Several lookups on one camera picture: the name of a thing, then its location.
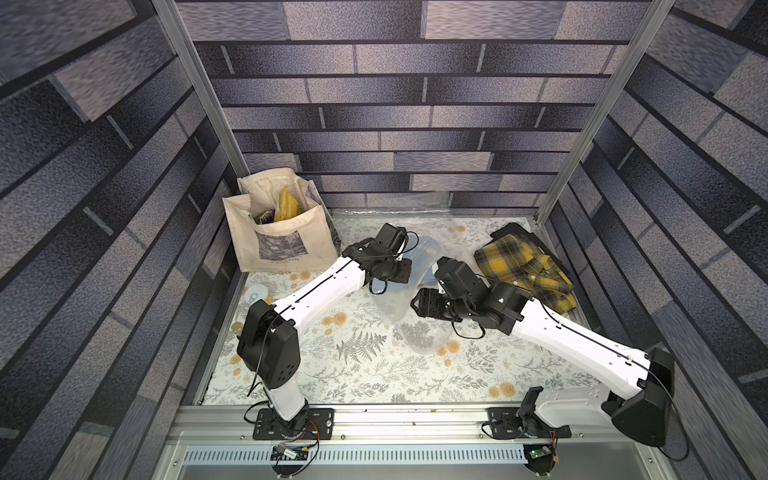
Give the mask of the light blue shirt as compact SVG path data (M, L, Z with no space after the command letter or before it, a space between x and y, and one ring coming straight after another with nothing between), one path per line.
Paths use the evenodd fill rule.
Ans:
M443 257L456 258L457 253L429 236L421 236L417 245L407 247L403 254L403 259L411 261L407 287L416 290L420 285L436 284L434 273L437 262Z

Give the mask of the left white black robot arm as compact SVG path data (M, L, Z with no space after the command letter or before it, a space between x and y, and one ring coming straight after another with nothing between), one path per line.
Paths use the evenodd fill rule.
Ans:
M418 235L386 223L373 238L346 247L316 279L295 293L268 303L258 300L238 335L237 354L264 388L276 418L293 435L305 425L308 401L294 379L300 340L311 324L347 295L374 280L384 286L406 284L412 261L404 254Z

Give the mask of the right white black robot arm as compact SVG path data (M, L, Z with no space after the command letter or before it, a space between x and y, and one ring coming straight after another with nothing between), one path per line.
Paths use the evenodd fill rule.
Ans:
M530 388L510 420L506 438L537 438L572 426L612 426L650 447L666 443L674 410L674 361L658 348L625 346L550 310L516 283L487 283L464 262L442 257L436 288L421 288L411 300L417 316L452 325L469 320L483 332L497 330L536 344L597 380L577 389Z

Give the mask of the yellow black plaid shirt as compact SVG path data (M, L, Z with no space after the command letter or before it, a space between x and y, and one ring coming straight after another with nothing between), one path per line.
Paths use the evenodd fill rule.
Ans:
M577 307L574 285L556 258L523 235L507 234L474 252L482 275L529 291L559 314Z

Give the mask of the beige canvas tote bag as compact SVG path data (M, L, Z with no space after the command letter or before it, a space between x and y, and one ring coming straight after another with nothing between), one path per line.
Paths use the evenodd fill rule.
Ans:
M225 198L223 205L241 271L322 271L340 256L341 240L314 182L277 168L240 177L237 184L241 193ZM301 213L275 222L284 187Z

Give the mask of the black tray under shirts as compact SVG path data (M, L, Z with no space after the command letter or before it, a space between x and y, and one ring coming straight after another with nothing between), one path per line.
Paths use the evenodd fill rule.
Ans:
M503 238L507 235L516 235L522 237L524 240L531 242L535 244L538 249L546 254L549 255L554 263L564 272L567 273L568 269L565 267L563 262L548 248L548 246L534 233L531 233L527 231L523 226L521 226L518 223L508 223L505 226L501 227L500 229L493 231L490 233L490 237L493 241L498 240L500 238Z

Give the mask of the floral patterned table cloth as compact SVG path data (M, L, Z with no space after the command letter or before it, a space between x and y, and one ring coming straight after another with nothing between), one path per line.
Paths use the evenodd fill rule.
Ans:
M530 230L525 218L455 217L472 253L490 233L508 223ZM333 220L342 246L373 237L385 221L374 215L337 215ZM319 272L254 272L247 276L229 331L201 403L245 405L265 398L261 387L250 395L255 378L236 353L248 306L245 290L263 284L268 300L281 299L314 280ZM531 342L490 331L466 340L453 331L434 355L411 350L374 304L368 287L325 310L300 341L301 364L294 377L310 403L488 403L521 400L529 387L591 387L596 379Z

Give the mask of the yellow snack packet in tote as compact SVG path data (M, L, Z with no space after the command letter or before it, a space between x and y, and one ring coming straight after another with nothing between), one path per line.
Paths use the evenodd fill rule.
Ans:
M288 187L284 187L279 194L278 205L274 213L274 221L282 222L295 218L301 213L297 199Z

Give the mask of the right small circuit board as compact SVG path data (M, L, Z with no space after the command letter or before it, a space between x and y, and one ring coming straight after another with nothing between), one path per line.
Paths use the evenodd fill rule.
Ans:
M524 445L525 467L537 477L548 477L557 465L556 451L547 445Z

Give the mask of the small circuit board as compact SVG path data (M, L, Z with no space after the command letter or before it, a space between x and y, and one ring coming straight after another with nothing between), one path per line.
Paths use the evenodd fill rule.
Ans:
M292 446L278 444L272 448L270 461L282 462L306 462L310 458L311 449L307 446Z
M548 477L557 465L556 451L547 445L524 445L525 467L537 477Z

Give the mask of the left small circuit board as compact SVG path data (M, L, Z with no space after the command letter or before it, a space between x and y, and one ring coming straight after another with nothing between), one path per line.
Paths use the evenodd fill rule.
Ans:
M292 446L278 444L272 448L270 461L282 462L306 462L310 458L311 449L307 446Z

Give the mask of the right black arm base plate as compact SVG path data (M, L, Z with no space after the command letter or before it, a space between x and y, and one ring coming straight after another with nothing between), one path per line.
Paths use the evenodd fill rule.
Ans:
M491 436L498 440L514 439L568 439L569 426L551 427L534 413L519 414L517 407L491 407L487 409L487 424Z

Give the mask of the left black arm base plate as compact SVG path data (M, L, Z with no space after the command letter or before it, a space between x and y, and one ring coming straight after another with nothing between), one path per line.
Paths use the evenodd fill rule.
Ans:
M308 408L293 420L284 420L270 408L258 411L253 440L289 440L302 434L303 439L330 440L336 411L332 408Z

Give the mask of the aluminium front rail frame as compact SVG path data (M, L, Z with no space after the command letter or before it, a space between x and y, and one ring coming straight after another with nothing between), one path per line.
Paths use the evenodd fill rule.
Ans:
M486 404L334 406L331 437L304 439L306 453L279 460L275 440L257 440L245 408L183 407L154 479L534 479L530 439L493 440Z

